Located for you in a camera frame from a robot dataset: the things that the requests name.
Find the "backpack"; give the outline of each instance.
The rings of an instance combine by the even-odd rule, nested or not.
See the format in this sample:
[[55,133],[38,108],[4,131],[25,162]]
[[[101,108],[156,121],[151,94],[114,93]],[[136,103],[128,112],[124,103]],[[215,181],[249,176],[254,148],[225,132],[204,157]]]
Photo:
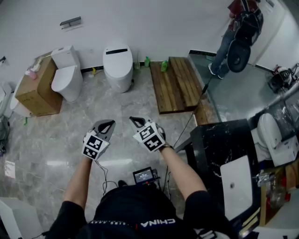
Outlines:
[[232,72],[245,69],[250,54],[250,47],[256,42],[263,27],[263,14],[258,8],[255,12],[249,10],[247,0],[241,0],[244,11],[234,22],[235,39],[228,49],[227,65]]

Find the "white sink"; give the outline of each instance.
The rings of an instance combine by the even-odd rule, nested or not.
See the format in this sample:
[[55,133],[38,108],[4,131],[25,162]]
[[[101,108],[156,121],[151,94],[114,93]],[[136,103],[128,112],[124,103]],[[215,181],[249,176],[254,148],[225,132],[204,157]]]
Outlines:
[[252,205],[251,174],[248,157],[220,166],[225,216],[232,220]]

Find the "screen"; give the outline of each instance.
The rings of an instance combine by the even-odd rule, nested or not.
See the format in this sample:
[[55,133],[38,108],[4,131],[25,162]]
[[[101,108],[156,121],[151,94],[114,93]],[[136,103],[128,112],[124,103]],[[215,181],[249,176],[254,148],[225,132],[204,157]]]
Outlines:
[[141,182],[147,181],[149,179],[152,179],[153,175],[151,173],[151,170],[148,169],[146,171],[134,174],[134,177],[135,177],[136,183],[141,183]]

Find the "black t-shirt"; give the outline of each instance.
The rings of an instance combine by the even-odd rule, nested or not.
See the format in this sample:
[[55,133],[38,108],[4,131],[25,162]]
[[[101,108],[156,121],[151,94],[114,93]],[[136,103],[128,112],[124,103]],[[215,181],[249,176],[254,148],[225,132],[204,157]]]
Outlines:
[[46,239],[237,238],[232,226],[205,191],[186,200],[184,220],[171,201],[151,186],[126,186],[108,192],[87,223],[84,210],[63,202]]

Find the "pink item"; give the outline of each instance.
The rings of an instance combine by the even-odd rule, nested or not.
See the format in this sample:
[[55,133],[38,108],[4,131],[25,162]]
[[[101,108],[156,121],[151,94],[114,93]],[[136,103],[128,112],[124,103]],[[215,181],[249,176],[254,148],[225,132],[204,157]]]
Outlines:
[[37,74],[34,71],[32,71],[31,69],[29,69],[29,76],[33,80],[35,80],[37,78]]

